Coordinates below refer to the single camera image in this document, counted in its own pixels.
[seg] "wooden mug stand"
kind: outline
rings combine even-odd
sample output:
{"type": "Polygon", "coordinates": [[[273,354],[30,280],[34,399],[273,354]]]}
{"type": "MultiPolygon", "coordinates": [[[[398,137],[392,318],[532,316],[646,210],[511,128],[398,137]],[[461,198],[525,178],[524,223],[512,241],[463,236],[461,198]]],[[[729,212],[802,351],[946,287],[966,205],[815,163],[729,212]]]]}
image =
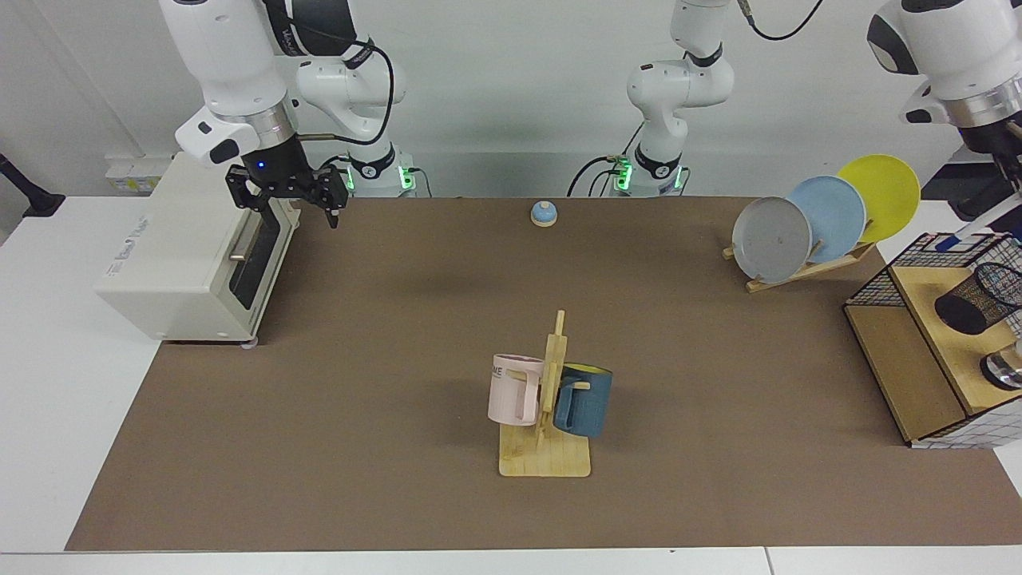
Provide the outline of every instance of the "wooden mug stand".
{"type": "MultiPolygon", "coordinates": [[[[809,256],[817,252],[818,249],[823,245],[823,240],[817,242],[812,246],[812,250],[809,251],[809,256]]],[[[764,290],[770,290],[772,287],[777,287],[779,285],[785,285],[793,281],[801,281],[803,279],[809,279],[821,273],[827,273],[828,271],[834,271],[835,269],[840,269],[853,263],[857,263],[860,260],[870,252],[870,249],[876,246],[876,243],[860,243],[854,249],[849,251],[843,257],[834,259],[832,261],[827,261],[824,263],[805,263],[802,269],[798,270],[798,273],[792,275],[785,281],[779,283],[763,283],[761,278],[757,277],[752,281],[745,284],[745,290],[749,294],[755,294],[756,292],[762,292],[764,290]]],[[[735,246],[732,245],[724,250],[724,258],[734,259],[735,258],[735,246]]]]}
{"type": "Polygon", "coordinates": [[[589,438],[554,427],[554,408],[567,355],[564,312],[557,313],[554,333],[547,337],[547,354],[540,380],[540,418],[535,426],[501,426],[500,470],[504,477],[589,477],[589,438]]]}

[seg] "blue mug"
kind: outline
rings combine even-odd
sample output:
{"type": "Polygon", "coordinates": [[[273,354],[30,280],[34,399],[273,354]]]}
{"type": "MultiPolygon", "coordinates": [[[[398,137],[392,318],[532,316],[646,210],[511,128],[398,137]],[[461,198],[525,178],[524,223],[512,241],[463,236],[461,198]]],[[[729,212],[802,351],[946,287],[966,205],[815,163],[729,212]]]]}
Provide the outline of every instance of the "blue mug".
{"type": "Polygon", "coordinates": [[[613,378],[613,374],[601,368],[565,364],[554,426],[571,435],[599,437],[607,417],[613,378]]]}

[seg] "pink mug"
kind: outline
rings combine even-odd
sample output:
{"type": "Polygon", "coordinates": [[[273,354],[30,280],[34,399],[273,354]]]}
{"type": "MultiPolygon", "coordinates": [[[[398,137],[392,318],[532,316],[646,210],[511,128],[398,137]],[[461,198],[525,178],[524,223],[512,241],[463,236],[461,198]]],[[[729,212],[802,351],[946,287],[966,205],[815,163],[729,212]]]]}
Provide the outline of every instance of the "pink mug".
{"type": "Polygon", "coordinates": [[[541,378],[542,360],[495,355],[490,380],[490,419],[505,426],[535,426],[540,416],[541,378]]]}

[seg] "light blue plate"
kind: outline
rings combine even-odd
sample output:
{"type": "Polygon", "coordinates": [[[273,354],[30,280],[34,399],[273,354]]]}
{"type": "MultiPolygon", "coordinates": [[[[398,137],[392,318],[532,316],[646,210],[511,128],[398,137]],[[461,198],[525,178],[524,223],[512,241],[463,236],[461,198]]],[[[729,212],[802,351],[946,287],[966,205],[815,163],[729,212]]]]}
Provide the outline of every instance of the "light blue plate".
{"type": "Polygon", "coordinates": [[[851,251],[866,230],[866,203],[855,186],[837,176],[819,176],[798,184],[788,195],[809,220],[812,244],[823,244],[809,262],[823,263],[851,251]]]}

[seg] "brown table mat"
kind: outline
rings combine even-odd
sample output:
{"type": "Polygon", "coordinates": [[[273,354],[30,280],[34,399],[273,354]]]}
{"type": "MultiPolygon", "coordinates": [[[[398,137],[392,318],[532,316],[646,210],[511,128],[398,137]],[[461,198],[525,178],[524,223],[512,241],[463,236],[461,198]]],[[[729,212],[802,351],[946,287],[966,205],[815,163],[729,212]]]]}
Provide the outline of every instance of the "brown table mat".
{"type": "Polygon", "coordinates": [[[68,550],[1022,543],[994,454],[904,447],[841,303],[878,254],[749,296],[747,199],[309,209],[253,351],[165,345],[68,550]],[[494,353],[615,374],[585,480],[497,472],[494,353]]]}

